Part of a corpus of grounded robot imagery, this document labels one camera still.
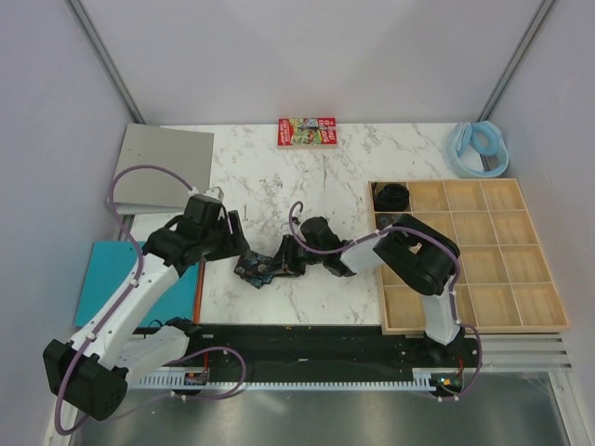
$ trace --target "metal floor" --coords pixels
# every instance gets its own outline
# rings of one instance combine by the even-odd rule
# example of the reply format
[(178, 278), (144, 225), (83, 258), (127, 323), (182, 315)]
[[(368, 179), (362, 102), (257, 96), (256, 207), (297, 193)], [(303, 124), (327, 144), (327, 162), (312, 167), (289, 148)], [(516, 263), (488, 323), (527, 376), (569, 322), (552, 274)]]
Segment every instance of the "metal floor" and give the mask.
[[(121, 411), (155, 390), (131, 390)], [(482, 374), (459, 402), (410, 392), (246, 391), (221, 401), (165, 399), (71, 445), (568, 445), (547, 374)]]

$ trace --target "marble table surface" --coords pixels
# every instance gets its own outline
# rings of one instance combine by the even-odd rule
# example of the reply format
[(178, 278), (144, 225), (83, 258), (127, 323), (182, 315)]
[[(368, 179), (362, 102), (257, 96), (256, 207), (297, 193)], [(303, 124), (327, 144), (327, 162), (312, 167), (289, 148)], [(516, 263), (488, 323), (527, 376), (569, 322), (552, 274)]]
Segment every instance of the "marble table surface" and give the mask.
[[(338, 148), (279, 150), (277, 125), (178, 125), (212, 132), (211, 187), (237, 210), (253, 250), (273, 255), (288, 233), (289, 207), (304, 203), (302, 219), (325, 216), (341, 239), (370, 232), (370, 180), (452, 178), (443, 148), (455, 124), (339, 125)], [(468, 164), (481, 169), (473, 153)], [(141, 215), (133, 234), (146, 240), (172, 215)], [(299, 278), (277, 278), (260, 290), (234, 275), (237, 258), (207, 263), (201, 322), (379, 324), (376, 274), (336, 278), (321, 265)]]

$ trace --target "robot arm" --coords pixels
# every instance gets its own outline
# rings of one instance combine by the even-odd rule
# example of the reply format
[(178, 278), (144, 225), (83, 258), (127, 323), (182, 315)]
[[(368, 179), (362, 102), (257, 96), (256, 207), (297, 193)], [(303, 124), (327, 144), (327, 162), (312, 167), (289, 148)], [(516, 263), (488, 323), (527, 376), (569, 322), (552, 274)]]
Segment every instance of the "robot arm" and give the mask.
[(157, 299), (191, 265), (201, 258), (218, 260), (249, 249), (237, 212), (227, 213), (221, 199), (220, 192), (193, 195), (183, 215), (151, 234), (142, 248), (142, 275), (97, 334), (96, 324), (130, 285), (138, 262), (128, 276), (130, 279), (69, 342), (54, 339), (49, 343), (43, 356), (54, 394), (58, 395), (68, 366), (84, 344), (87, 346), (67, 384), (64, 399), (97, 420), (106, 419), (118, 408), (129, 384), (184, 355), (189, 336), (196, 330), (190, 321), (169, 321), (142, 341), (130, 346), (126, 346), (126, 341)]
[[(347, 241), (338, 238), (325, 218), (312, 217), (300, 226), (305, 243), (297, 240), (296, 234), (285, 235), (274, 257), (250, 253), (249, 262), (240, 259), (236, 273), (260, 287), (276, 276), (302, 275), (307, 265), (322, 263), (338, 277), (386, 265), (420, 294), (429, 348), (435, 349), (437, 355), (448, 356), (464, 337), (449, 291), (455, 280), (459, 249), (441, 233), (407, 214), (401, 215), (392, 227), (394, 230), (384, 229)], [(251, 270), (247, 270), (249, 264), (253, 266)]]

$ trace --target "metal frame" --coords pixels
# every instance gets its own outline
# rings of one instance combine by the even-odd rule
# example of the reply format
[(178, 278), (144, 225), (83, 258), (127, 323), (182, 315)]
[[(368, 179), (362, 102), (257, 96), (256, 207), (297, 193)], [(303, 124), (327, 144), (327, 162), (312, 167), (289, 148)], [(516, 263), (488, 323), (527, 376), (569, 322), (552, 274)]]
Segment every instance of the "metal frame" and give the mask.
[(81, 3), (81, 0), (65, 0), (65, 3), (80, 25), (86, 40), (93, 48), (99, 63), (108, 75), (108, 78), (112, 82), (112, 85), (118, 93), (118, 96), (120, 96), (120, 99), (122, 102), (124, 102), (130, 118), (136, 124), (145, 124), (145, 120), (143, 119), (142, 114), (140, 114), (139, 107), (137, 107), (136, 102), (132, 98), (132, 95), (126, 86), (122, 75), (118, 71), (118, 68), (110, 56), (107, 47), (101, 40), (101, 37), (99, 36), (99, 33), (85, 7)]
[(537, 11), (529, 21), (529, 25), (524, 30), (522, 34), (521, 40), (517, 44), (516, 48), (512, 52), (512, 56), (504, 68), (502, 74), (500, 74), (500, 78), (496, 82), (490, 97), (488, 98), (487, 102), (483, 106), (482, 112), (480, 113), (477, 121), (485, 121), (490, 119), (492, 114), (494, 113), (494, 109), (504, 96), (507, 88), (514, 77), (514, 74), (519, 70), (524, 57), (527, 55), (529, 48), (531, 47), (532, 43), (535, 41), (537, 34), (543, 27), (546, 19), (548, 18), (549, 14), (553, 10), (553, 8), (558, 3), (558, 0), (542, 0), (541, 4), (537, 8)]

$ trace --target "gray wall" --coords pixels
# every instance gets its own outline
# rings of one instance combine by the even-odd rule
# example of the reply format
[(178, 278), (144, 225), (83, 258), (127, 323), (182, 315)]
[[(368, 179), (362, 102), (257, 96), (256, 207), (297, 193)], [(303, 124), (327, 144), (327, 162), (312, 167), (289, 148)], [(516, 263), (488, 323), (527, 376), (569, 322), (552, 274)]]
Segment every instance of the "gray wall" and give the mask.
[(61, 0), (0, 2), (0, 443), (40, 444), (42, 350), (71, 330), (128, 122)]
[(493, 121), (566, 304), (564, 341), (595, 426), (594, 20), (592, 0), (561, 1)]
[(149, 124), (475, 119), (539, 0), (82, 0)]

